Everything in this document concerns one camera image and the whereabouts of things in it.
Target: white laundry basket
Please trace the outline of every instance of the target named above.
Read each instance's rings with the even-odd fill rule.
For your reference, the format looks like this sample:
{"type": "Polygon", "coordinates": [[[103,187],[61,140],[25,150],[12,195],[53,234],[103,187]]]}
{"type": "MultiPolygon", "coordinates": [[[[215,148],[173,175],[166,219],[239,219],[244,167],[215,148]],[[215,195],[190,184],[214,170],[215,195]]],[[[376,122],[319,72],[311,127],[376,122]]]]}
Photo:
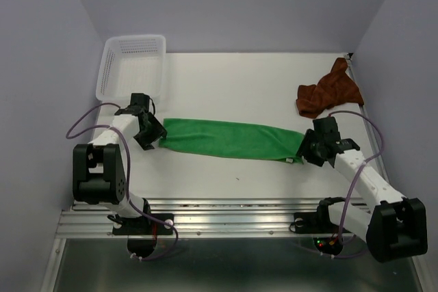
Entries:
{"type": "Polygon", "coordinates": [[[165,55],[166,39],[160,35],[108,39],[97,78],[97,99],[126,101],[131,93],[141,92],[158,103],[165,55]]]}

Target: gray wall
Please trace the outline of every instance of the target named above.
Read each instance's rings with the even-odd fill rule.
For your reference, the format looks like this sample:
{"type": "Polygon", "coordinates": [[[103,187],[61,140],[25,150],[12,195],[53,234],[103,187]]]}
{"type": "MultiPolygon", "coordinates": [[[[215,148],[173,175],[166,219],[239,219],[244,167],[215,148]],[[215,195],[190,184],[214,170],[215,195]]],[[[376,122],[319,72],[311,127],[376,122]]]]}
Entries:
{"type": "Polygon", "coordinates": [[[82,0],[102,40],[164,34],[169,51],[356,49],[383,0],[82,0]]]}
{"type": "Polygon", "coordinates": [[[95,102],[103,44],[80,0],[0,6],[0,291],[39,291],[71,203],[64,135],[95,102]]]}
{"type": "Polygon", "coordinates": [[[391,183],[426,204],[426,258],[435,279],[437,43],[438,0],[385,0],[353,57],[367,109],[387,140],[383,159],[391,183]]]}

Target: green cloth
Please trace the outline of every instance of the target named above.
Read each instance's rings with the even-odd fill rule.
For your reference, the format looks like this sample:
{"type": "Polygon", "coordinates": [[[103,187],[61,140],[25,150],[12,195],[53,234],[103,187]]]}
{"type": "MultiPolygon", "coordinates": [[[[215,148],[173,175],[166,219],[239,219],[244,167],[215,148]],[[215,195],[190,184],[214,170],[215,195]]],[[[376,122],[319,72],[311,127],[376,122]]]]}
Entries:
{"type": "Polygon", "coordinates": [[[296,152],[304,135],[296,131],[236,122],[164,119],[167,138],[160,147],[177,152],[302,163],[296,152]]]}

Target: white table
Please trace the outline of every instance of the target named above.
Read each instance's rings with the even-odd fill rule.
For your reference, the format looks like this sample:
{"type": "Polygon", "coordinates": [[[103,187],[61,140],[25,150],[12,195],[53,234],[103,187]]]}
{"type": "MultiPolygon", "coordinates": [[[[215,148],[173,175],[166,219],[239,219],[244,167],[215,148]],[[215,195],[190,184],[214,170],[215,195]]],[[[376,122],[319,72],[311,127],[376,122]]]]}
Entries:
{"type": "MultiPolygon", "coordinates": [[[[298,115],[298,86],[317,83],[337,57],[343,54],[167,54],[156,116],[160,122],[164,118],[224,120],[304,133],[312,128],[312,121],[298,115]]],[[[345,104],[335,109],[359,111],[359,106],[345,104]]],[[[102,108],[98,123],[110,123],[113,113],[114,108],[102,108]]],[[[352,138],[365,156],[370,156],[372,149],[362,119],[348,114],[336,118],[342,137],[352,138]]],[[[145,152],[135,140],[129,148],[133,159],[131,191],[144,198],[325,198],[345,196],[349,185],[327,163],[319,168],[308,163],[206,157],[165,148],[145,152]]]]}

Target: crumpled brown cloth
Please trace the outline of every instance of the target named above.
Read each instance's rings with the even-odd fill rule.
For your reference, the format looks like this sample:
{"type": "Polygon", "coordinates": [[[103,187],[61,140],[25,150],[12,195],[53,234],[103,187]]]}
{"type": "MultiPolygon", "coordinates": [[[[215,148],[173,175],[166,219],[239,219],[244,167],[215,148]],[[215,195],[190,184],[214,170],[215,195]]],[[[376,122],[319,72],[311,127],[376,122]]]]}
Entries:
{"type": "Polygon", "coordinates": [[[300,85],[296,106],[301,116],[314,119],[325,109],[344,103],[363,105],[356,83],[346,74],[347,61],[337,58],[329,74],[317,85],[300,85]]]}

